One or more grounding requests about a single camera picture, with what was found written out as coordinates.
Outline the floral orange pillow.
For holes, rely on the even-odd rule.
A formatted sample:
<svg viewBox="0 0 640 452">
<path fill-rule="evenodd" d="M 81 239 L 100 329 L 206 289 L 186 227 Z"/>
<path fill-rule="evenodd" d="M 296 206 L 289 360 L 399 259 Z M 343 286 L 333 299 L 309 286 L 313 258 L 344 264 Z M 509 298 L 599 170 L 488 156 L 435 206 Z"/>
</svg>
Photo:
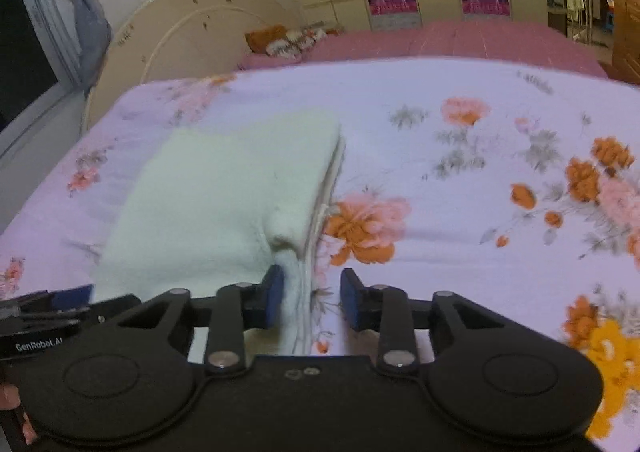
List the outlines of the floral orange pillow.
<svg viewBox="0 0 640 452">
<path fill-rule="evenodd" d="M 246 33 L 244 38 L 252 53 L 270 58 L 294 59 L 300 58 L 328 36 L 328 32 L 323 28 L 288 30 L 279 24 L 262 30 L 252 30 Z"/>
</svg>

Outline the floral lilac bed sheet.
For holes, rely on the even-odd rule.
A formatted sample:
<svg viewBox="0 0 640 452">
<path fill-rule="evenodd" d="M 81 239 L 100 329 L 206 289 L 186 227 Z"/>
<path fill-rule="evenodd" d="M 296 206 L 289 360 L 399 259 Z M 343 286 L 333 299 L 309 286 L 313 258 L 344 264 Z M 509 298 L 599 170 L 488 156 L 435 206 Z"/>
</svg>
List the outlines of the floral lilac bed sheet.
<svg viewBox="0 0 640 452">
<path fill-rule="evenodd" d="M 92 285 L 143 167 L 179 128 L 299 111 L 345 143 L 316 250 L 308 354 L 239 375 L 122 375 L 117 317 L 1 362 L 17 451 L 634 451 L 639 446 L 639 93 L 468 59 L 297 65 L 126 92 L 1 237 L 1 301 Z M 414 375 L 352 330 L 352 268 L 411 299 L 449 290 L 506 319 Z"/>
</svg>

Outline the pale green knitted garment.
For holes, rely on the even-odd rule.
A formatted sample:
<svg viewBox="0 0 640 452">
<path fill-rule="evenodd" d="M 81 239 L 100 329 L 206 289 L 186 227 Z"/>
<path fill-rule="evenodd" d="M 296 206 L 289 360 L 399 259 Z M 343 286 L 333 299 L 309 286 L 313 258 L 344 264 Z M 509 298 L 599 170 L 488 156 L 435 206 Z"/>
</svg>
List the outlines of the pale green knitted garment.
<svg viewBox="0 0 640 452">
<path fill-rule="evenodd" d="M 279 324 L 251 334 L 254 354 L 311 348 L 311 294 L 320 232 L 345 143 L 320 110 L 282 114 L 213 134 L 181 127 L 145 164 L 93 275 L 95 300 L 195 297 L 284 272 Z"/>
</svg>

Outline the cream round headboard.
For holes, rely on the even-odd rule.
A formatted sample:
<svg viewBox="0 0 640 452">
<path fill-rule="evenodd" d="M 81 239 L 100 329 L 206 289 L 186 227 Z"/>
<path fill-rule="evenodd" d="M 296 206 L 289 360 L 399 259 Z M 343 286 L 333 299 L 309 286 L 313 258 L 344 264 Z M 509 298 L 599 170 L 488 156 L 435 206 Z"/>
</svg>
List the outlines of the cream round headboard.
<svg viewBox="0 0 640 452">
<path fill-rule="evenodd" d="M 299 23 L 276 0 L 148 0 L 108 47 L 88 95 L 84 128 L 93 127 L 131 88 L 231 73 L 250 53 L 247 33 Z"/>
</svg>

